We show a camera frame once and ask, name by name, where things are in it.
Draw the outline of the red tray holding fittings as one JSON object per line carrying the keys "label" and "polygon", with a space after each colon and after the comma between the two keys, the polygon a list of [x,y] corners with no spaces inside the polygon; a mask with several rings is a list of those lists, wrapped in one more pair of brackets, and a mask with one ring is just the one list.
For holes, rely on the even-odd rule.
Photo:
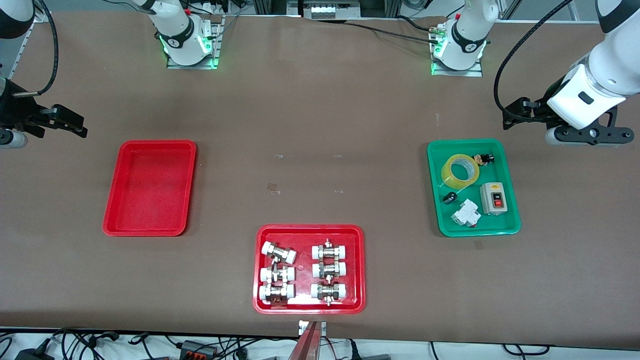
{"label": "red tray holding fittings", "polygon": [[[334,260],[324,259],[325,264],[333,262],[346,263],[346,276],[338,276],[327,281],[314,278],[312,265],[320,260],[312,258],[313,246],[324,244],[326,240],[338,246],[345,246],[346,258]],[[366,305],[365,252],[364,232],[354,224],[267,224],[262,226],[256,235],[256,253],[254,259],[253,307],[264,315],[354,315],[361,312]],[[276,243],[280,248],[291,248],[297,251],[295,262],[286,264],[273,262],[261,253],[265,242]],[[287,284],[295,285],[295,297],[288,302],[265,303],[259,299],[258,288],[269,283],[261,282],[260,268],[277,264],[295,268],[295,281]],[[311,296],[311,284],[322,283],[346,285],[346,298],[335,301],[330,306]],[[277,282],[273,285],[285,285]]]}

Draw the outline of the grey push-button switch box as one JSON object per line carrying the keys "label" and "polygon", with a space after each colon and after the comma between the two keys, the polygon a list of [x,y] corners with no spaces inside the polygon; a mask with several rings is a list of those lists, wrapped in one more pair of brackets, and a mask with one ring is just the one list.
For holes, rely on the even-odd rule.
{"label": "grey push-button switch box", "polygon": [[480,186],[480,200],[484,215],[502,215],[508,211],[505,187],[502,182],[487,182]]}

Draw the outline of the white circuit breaker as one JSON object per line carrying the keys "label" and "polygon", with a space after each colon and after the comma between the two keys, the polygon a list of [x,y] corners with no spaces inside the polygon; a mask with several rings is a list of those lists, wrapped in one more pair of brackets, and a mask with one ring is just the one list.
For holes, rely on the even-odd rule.
{"label": "white circuit breaker", "polygon": [[466,199],[462,202],[459,209],[450,216],[458,226],[466,226],[468,228],[475,228],[481,217],[482,214],[478,212],[478,205],[471,199]]}

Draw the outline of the metal white pipe fitting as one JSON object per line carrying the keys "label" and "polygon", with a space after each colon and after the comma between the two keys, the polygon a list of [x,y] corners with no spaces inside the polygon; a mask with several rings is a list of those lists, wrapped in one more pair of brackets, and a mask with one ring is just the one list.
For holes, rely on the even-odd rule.
{"label": "metal white pipe fitting", "polygon": [[340,302],[347,296],[346,285],[341,283],[322,284],[320,282],[310,285],[311,297],[323,301],[330,306],[334,302]]}
{"label": "metal white pipe fitting", "polygon": [[346,276],[346,263],[343,261],[325,264],[320,261],[311,265],[311,274],[314,278],[330,281],[333,278]]}
{"label": "metal white pipe fitting", "polygon": [[278,264],[273,264],[270,267],[264,267],[259,269],[259,278],[263,283],[275,284],[283,283],[288,284],[296,279],[296,269],[292,266],[283,265],[279,267]]}
{"label": "metal white pipe fitting", "polygon": [[258,298],[265,303],[287,303],[295,298],[294,284],[274,285],[266,284],[258,287]]}
{"label": "metal white pipe fitting", "polygon": [[311,258],[320,262],[329,258],[333,258],[336,261],[345,260],[346,248],[344,245],[333,244],[327,239],[323,244],[311,247]]}
{"label": "metal white pipe fitting", "polygon": [[292,265],[297,257],[297,251],[292,248],[279,247],[278,244],[266,241],[262,248],[261,253],[268,258],[272,259],[275,263],[284,263]]}

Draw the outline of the black orange connector box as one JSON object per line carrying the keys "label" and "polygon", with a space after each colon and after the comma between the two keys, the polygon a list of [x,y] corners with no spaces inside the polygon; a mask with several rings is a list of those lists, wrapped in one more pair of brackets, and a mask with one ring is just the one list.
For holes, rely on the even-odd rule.
{"label": "black orange connector box", "polygon": [[179,360],[214,360],[218,351],[215,346],[205,345],[196,341],[179,342]]}

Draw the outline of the small silver metal bracket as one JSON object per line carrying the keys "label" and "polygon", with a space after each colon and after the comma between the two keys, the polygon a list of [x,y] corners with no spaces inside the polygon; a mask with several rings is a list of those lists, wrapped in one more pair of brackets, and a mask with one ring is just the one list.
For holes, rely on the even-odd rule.
{"label": "small silver metal bracket", "polygon": [[327,337],[326,321],[304,321],[304,320],[300,320],[298,323],[298,336],[302,337],[303,333],[312,323],[317,323],[317,329],[320,331],[321,337]]}

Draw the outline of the green plastic tray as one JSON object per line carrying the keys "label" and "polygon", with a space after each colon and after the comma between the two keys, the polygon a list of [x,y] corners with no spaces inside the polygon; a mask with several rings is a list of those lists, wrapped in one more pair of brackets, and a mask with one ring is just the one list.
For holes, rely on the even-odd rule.
{"label": "green plastic tray", "polygon": [[[455,154],[464,154],[473,157],[477,154],[493,154],[494,163],[487,166],[479,166],[479,176],[475,183],[462,190],[455,190],[444,184],[441,177],[441,168],[449,157]],[[480,237],[514,235],[521,230],[521,215],[518,202],[515,198],[511,173],[506,159],[503,144],[493,138],[477,139],[448,139],[435,140],[426,146],[426,160],[430,174],[430,187],[435,201],[435,212],[438,219],[440,232],[446,237]],[[458,178],[466,178],[466,171],[462,167],[455,166],[454,174]],[[483,214],[480,187],[484,183],[503,183],[505,200],[508,211],[501,215]],[[442,198],[456,192],[458,198],[450,204],[442,203]],[[481,217],[474,228],[460,226],[451,219],[451,215],[460,208],[460,205],[470,199],[478,206]]]}

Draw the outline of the black power adapter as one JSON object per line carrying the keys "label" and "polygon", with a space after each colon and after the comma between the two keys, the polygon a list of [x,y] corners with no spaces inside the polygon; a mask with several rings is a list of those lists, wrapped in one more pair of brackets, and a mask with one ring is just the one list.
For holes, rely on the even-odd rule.
{"label": "black power adapter", "polygon": [[35,348],[26,348],[20,350],[14,360],[55,360],[55,358]]}

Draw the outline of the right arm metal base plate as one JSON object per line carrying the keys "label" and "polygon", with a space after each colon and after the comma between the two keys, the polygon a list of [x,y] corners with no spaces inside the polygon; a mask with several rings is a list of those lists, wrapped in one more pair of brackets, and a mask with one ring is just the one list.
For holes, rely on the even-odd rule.
{"label": "right arm metal base plate", "polygon": [[226,16],[219,22],[204,19],[191,14],[193,32],[181,48],[172,48],[163,39],[163,51],[168,69],[217,69],[221,57],[223,32],[226,29]]}

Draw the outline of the yellow clear tape roll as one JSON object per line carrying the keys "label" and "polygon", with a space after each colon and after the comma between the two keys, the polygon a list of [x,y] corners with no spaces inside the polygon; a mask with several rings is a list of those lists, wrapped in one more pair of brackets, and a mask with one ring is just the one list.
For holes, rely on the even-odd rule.
{"label": "yellow clear tape roll", "polygon": [[[454,174],[455,166],[461,167],[466,172],[465,178],[457,177]],[[464,153],[451,155],[441,167],[440,172],[443,184],[456,191],[461,191],[473,185],[478,180],[479,175],[480,169],[476,160]]]}

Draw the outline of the black plug block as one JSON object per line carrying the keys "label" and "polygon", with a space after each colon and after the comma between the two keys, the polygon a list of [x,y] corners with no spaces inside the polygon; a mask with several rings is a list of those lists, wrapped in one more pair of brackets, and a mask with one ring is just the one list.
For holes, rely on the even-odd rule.
{"label": "black plug block", "polygon": [[392,360],[389,354],[377,354],[370,356],[362,356],[359,352],[357,343],[354,339],[349,338],[350,348],[351,348],[351,356],[349,360]]}

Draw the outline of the empty red plastic tray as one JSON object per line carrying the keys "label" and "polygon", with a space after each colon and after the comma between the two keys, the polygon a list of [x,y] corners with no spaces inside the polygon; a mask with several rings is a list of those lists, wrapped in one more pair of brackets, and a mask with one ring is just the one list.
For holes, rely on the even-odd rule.
{"label": "empty red plastic tray", "polygon": [[186,230],[197,144],[189,139],[124,142],[103,217],[110,237],[176,237]]}

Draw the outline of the white power strip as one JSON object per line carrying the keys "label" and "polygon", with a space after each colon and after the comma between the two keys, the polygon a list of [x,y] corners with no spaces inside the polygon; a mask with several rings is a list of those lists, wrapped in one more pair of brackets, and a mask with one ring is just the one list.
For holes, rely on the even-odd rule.
{"label": "white power strip", "polygon": [[313,20],[334,20],[338,12],[336,3],[308,3],[310,19]]}

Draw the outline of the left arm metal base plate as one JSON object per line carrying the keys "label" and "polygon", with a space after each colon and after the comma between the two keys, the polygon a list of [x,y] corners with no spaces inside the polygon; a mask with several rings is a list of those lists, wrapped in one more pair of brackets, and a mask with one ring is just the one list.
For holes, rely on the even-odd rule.
{"label": "left arm metal base plate", "polygon": [[487,41],[483,41],[480,46],[473,52],[464,53],[464,59],[470,59],[473,56],[474,63],[469,68],[457,69],[448,66],[442,60],[452,60],[457,53],[455,47],[457,43],[448,40],[447,23],[439,23],[437,26],[430,28],[429,39],[435,40],[435,44],[430,44],[430,73],[435,76],[466,76],[466,77],[482,77],[482,55]]}

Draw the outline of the red metal bar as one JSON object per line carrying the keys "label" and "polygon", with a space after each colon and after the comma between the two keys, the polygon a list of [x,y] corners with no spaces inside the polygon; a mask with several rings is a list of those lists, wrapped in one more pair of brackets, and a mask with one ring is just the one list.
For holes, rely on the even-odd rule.
{"label": "red metal bar", "polygon": [[312,323],[299,337],[288,360],[319,360],[320,344],[324,337],[317,329],[317,323]]}

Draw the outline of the aluminium frame rail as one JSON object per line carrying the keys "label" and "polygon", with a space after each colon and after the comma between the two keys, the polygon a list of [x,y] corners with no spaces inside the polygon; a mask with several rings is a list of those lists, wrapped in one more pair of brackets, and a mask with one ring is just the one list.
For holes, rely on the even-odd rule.
{"label": "aluminium frame rail", "polygon": [[284,15],[310,19],[309,3],[335,3],[336,19],[395,18],[403,0],[248,0],[258,15]]}

